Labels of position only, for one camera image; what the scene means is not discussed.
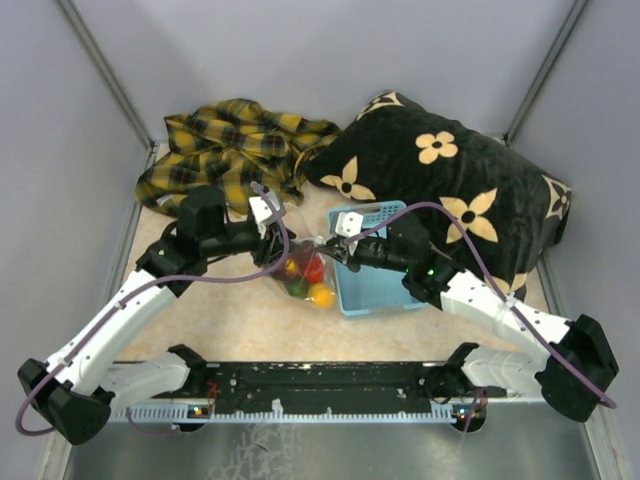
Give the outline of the red apple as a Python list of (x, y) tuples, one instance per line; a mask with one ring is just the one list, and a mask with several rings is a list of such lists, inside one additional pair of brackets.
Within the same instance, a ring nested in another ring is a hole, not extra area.
[(325, 262), (320, 255), (314, 255), (307, 263), (303, 276), (310, 285), (324, 281)]

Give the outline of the clear zip top bag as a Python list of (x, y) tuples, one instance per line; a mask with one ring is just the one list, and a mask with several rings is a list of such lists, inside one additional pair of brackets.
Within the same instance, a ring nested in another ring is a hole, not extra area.
[(292, 299), (319, 310), (333, 309), (337, 294), (327, 261), (320, 253), (324, 238), (312, 231), (296, 206), (286, 205), (284, 224), (288, 229), (289, 253), (269, 277)]

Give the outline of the small yellow fruit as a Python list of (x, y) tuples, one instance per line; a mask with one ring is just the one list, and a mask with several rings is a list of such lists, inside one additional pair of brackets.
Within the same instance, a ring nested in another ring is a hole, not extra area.
[(335, 292), (328, 284), (319, 282), (309, 287), (308, 299), (318, 308), (330, 309), (335, 304)]

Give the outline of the light blue plastic basket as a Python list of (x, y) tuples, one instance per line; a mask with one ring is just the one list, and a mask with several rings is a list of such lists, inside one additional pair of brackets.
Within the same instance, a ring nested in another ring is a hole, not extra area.
[[(340, 213), (354, 211), (362, 215), (362, 229), (365, 230), (405, 207), (404, 202), (395, 200), (332, 208), (327, 214), (329, 232), (334, 233), (334, 223)], [(401, 272), (363, 266), (359, 272), (354, 273), (337, 260), (332, 263), (340, 310), (346, 318), (395, 315), (426, 306), (403, 287), (401, 280), (404, 274)]]

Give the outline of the green orange mango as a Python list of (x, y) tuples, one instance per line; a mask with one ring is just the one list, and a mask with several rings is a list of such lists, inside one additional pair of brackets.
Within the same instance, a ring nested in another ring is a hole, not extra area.
[(287, 283), (286, 290), (292, 297), (305, 298), (307, 296), (308, 284), (305, 281)]

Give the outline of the black floral pillow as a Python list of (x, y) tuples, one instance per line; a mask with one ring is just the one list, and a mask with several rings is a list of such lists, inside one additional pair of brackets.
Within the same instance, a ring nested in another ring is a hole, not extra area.
[(561, 240), (572, 200), (570, 186), (521, 154), (392, 90), (301, 171), (354, 201), (443, 206), (415, 213), (432, 246), (519, 299)]

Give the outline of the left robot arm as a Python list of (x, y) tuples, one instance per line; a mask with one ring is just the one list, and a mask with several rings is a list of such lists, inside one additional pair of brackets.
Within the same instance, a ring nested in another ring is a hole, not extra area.
[(137, 334), (194, 282), (210, 282), (211, 258), (249, 253), (259, 270), (252, 279), (283, 265), (289, 232), (278, 195), (252, 183), (254, 196), (244, 221), (230, 222), (222, 190), (193, 189), (182, 202), (177, 220), (149, 245), (135, 269), (103, 309), (70, 341), (46, 360), (29, 359), (17, 372), (26, 398), (15, 418), (23, 425), (28, 408), (70, 444), (92, 439), (112, 413), (159, 394), (194, 397), (208, 384), (207, 362), (184, 345), (156, 359), (119, 370), (113, 362)]

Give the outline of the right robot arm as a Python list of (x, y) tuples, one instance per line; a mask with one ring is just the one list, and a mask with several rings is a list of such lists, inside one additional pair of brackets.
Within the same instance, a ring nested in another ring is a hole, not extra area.
[(587, 421), (606, 404), (619, 366), (601, 324), (582, 314), (571, 320), (532, 308), (503, 293), (496, 282), (443, 256), (411, 213), (382, 223), (385, 234), (365, 231), (364, 215), (339, 211), (330, 219), (323, 251), (353, 273), (380, 269), (420, 303), (477, 322), (518, 347), (518, 352), (463, 344), (450, 357), (446, 380), (461, 396), (498, 387), (539, 394), (558, 413)]

